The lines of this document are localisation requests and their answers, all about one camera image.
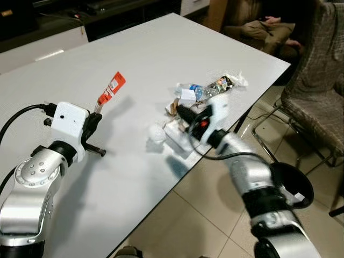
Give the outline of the brown paper scrap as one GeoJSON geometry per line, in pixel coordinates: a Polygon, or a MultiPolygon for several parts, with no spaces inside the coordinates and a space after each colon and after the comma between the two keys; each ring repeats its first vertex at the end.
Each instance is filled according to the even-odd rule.
{"type": "Polygon", "coordinates": [[[179,98],[175,98],[172,103],[170,103],[169,105],[165,106],[164,110],[166,112],[166,114],[170,117],[174,117],[178,114],[177,112],[177,107],[178,107],[178,101],[180,99],[179,98]]]}

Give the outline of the red snack wrapper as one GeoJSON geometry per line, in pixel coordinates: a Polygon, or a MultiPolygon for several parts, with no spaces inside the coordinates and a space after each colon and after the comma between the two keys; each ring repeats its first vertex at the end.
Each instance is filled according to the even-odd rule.
{"type": "Polygon", "coordinates": [[[106,86],[105,90],[97,99],[97,106],[102,108],[108,101],[110,101],[113,96],[115,96],[118,91],[125,85],[126,79],[123,75],[118,71],[115,73],[113,78],[111,79],[110,83],[106,86]]]}

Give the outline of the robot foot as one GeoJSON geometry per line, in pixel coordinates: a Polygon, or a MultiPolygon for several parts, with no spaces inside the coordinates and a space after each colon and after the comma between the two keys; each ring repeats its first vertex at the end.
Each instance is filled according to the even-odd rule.
{"type": "Polygon", "coordinates": [[[112,258],[144,258],[144,254],[134,246],[124,246],[116,251],[112,258]]]}

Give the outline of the dark printed snack wrapper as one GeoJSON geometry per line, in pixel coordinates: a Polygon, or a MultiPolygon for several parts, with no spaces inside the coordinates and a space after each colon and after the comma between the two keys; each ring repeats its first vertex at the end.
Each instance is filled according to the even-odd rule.
{"type": "Polygon", "coordinates": [[[234,81],[230,76],[222,76],[208,85],[208,89],[213,92],[223,93],[234,87],[234,81]]]}

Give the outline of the white paper scrap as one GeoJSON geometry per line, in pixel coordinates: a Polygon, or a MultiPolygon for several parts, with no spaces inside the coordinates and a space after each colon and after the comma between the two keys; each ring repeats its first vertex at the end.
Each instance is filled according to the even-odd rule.
{"type": "Polygon", "coordinates": [[[288,199],[288,202],[291,204],[292,207],[294,207],[295,209],[302,209],[303,207],[303,202],[306,199],[305,196],[303,196],[302,194],[300,194],[300,192],[296,193],[296,194],[292,194],[291,192],[289,192],[287,189],[284,189],[284,194],[288,199]]]}

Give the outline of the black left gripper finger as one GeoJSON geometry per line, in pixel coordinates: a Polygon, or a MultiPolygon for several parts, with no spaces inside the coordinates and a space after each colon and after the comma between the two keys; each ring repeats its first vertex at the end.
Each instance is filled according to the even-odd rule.
{"type": "Polygon", "coordinates": [[[96,107],[94,112],[89,114],[88,118],[86,119],[87,130],[96,130],[103,117],[101,114],[101,110],[101,107],[96,107]]]}

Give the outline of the black round rubbish bin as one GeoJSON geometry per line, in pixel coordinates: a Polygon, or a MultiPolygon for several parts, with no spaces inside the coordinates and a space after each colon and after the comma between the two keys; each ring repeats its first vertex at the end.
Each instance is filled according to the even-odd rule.
{"type": "Polygon", "coordinates": [[[306,209],[314,201],[314,189],[305,174],[302,174],[299,169],[290,164],[275,162],[269,165],[272,172],[273,183],[275,184],[275,191],[269,199],[270,206],[274,208],[290,208],[295,209],[288,202],[284,194],[284,189],[287,189],[291,194],[300,192],[307,200],[303,202],[302,209],[306,209]]]}

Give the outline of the black chair edge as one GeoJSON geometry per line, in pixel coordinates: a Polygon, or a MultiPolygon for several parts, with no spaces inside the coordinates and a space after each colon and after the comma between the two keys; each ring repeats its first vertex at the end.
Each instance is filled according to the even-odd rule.
{"type": "Polygon", "coordinates": [[[328,215],[330,217],[336,217],[343,213],[344,213],[344,205],[341,205],[339,208],[329,211],[328,215]]]}

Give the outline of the seated person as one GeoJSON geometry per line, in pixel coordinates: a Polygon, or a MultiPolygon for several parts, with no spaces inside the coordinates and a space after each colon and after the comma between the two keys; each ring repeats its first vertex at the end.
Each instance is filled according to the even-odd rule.
{"type": "Polygon", "coordinates": [[[303,20],[308,0],[228,0],[220,32],[266,54],[296,57],[303,45],[292,35],[303,20]]]}

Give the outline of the crumpled white tissue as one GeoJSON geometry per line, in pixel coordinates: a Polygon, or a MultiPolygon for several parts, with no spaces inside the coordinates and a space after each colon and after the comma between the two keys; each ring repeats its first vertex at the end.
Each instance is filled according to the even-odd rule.
{"type": "Polygon", "coordinates": [[[247,79],[242,75],[242,71],[238,75],[226,74],[226,77],[230,81],[230,88],[246,88],[249,86],[247,79]]]}

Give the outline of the grey checked fabric chair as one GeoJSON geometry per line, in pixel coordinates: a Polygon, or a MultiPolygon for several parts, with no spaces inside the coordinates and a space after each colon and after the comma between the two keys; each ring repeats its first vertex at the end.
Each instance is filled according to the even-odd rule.
{"type": "Polygon", "coordinates": [[[343,156],[344,2],[318,0],[307,34],[307,45],[295,73],[278,103],[253,126],[252,134],[263,150],[277,158],[256,128],[277,111],[288,116],[287,124],[320,157],[335,167],[343,156]]]}

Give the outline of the black table leg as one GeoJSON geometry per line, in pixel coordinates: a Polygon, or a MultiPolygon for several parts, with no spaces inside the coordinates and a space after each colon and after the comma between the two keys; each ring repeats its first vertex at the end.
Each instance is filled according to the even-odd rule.
{"type": "Polygon", "coordinates": [[[248,110],[246,110],[242,114],[242,116],[238,119],[238,121],[236,121],[236,123],[234,124],[234,129],[233,129],[234,134],[241,136],[241,133],[239,131],[241,131],[241,128],[243,124],[246,122],[246,119],[248,118],[248,115],[250,114],[252,109],[253,109],[253,106],[249,107],[248,110]]]}

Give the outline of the white tissue ball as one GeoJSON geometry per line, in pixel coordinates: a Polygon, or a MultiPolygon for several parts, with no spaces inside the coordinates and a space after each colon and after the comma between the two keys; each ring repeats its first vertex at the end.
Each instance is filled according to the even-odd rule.
{"type": "Polygon", "coordinates": [[[164,127],[159,124],[152,124],[147,127],[148,140],[153,144],[162,144],[167,135],[164,131],[164,127]]]}

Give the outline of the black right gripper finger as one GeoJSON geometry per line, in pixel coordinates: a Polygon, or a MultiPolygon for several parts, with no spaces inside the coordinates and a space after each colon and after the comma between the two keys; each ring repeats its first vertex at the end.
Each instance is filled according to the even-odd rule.
{"type": "Polygon", "coordinates": [[[177,106],[176,113],[186,123],[194,123],[194,121],[198,118],[198,113],[183,105],[177,106]]]}

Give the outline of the clear plastic bottle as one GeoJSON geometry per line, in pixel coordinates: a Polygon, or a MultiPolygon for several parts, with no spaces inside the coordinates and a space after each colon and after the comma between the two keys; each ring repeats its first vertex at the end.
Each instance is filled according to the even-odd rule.
{"type": "Polygon", "coordinates": [[[207,85],[194,84],[194,83],[179,83],[175,88],[175,96],[182,98],[186,94],[187,99],[191,96],[189,93],[192,93],[194,100],[197,102],[204,102],[209,98],[212,98],[220,93],[213,92],[208,89],[207,85]]]}

